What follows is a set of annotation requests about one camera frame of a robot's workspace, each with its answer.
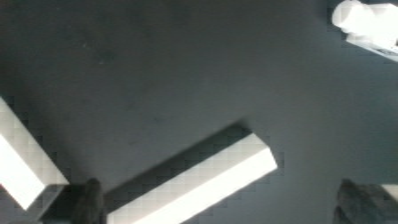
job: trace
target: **dark gray surface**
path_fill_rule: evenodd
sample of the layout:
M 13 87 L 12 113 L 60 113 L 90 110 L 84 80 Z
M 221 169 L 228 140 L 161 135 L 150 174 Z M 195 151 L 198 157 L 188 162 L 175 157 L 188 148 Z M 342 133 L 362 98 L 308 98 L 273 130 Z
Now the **dark gray surface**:
M 188 224 L 331 223 L 340 178 L 398 180 L 398 64 L 342 42 L 337 2 L 0 3 L 0 92 L 70 182 L 109 191 L 237 121 L 282 155 Z

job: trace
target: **white rectangular block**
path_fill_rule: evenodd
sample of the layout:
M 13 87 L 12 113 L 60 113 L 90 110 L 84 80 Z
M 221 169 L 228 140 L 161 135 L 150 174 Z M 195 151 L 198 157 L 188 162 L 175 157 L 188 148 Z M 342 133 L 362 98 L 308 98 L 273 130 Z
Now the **white rectangular block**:
M 67 184 L 28 130 L 0 98 L 0 184 L 26 210 L 49 184 Z
M 250 134 L 109 214 L 108 224 L 180 223 L 276 168 Z

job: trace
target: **white object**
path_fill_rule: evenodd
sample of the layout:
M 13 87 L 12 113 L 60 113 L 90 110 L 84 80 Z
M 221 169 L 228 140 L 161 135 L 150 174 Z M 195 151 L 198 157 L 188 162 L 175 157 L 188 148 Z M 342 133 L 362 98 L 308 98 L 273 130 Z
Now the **white object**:
M 331 24 L 347 33 L 346 42 L 398 61 L 398 7 L 344 0 L 333 10 Z
M 45 186 L 49 184 L 67 184 L 61 173 L 1 98 L 0 184 L 24 210 Z
M 108 224 L 180 223 L 276 168 L 250 134 L 109 214 Z

